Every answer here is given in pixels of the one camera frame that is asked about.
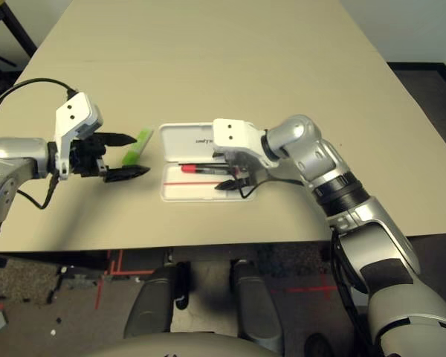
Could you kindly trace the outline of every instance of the pen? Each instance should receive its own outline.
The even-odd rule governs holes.
[[[196,164],[181,165],[181,170],[184,173],[205,173],[207,175],[228,175],[229,173],[229,168],[199,167]]]

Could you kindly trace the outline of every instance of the white box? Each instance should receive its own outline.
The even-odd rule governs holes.
[[[243,199],[238,190],[215,190],[220,182],[233,179],[231,175],[184,173],[181,164],[224,163],[213,157],[212,123],[168,123],[159,128],[164,145],[164,166],[161,198],[165,202],[244,202],[254,198],[252,193]],[[248,193],[251,187],[244,187]]]

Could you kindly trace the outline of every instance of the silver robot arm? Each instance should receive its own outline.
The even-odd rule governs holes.
[[[0,227],[19,187],[31,179],[53,174],[45,208],[58,180],[71,173],[82,177],[102,176],[105,182],[143,175],[149,168],[129,165],[109,169],[102,156],[106,146],[121,147],[135,142],[124,134],[94,132],[103,123],[99,109],[83,92],[77,92],[56,110],[54,141],[41,138],[0,138]]]
[[[282,158],[294,161],[337,236],[334,252],[346,278],[369,295],[376,348],[385,356],[446,356],[446,303],[420,281],[408,239],[311,119],[295,115],[267,132],[216,119],[213,140],[216,152],[245,151],[268,169]]]

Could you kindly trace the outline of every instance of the green object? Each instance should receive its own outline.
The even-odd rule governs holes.
[[[153,134],[152,129],[142,129],[139,132],[139,135],[136,137],[137,141],[133,143],[126,153],[126,156],[122,159],[122,165],[136,165],[139,161],[140,154],[143,152],[143,149],[146,147],[147,143],[150,140],[150,137]]]

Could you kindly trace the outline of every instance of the table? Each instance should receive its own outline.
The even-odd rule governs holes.
[[[406,235],[446,232],[446,144],[335,0],[74,0],[19,80],[31,77],[87,92],[107,132],[214,118],[270,128],[306,114]],[[64,99],[42,83],[14,93],[0,108],[0,136],[52,140]],[[106,163],[125,152],[110,149]],[[269,183],[244,203],[164,203],[158,134],[141,163],[152,170],[124,183],[71,177],[45,211],[17,196],[0,251],[329,238],[298,187]],[[22,189],[43,200],[47,187]]]

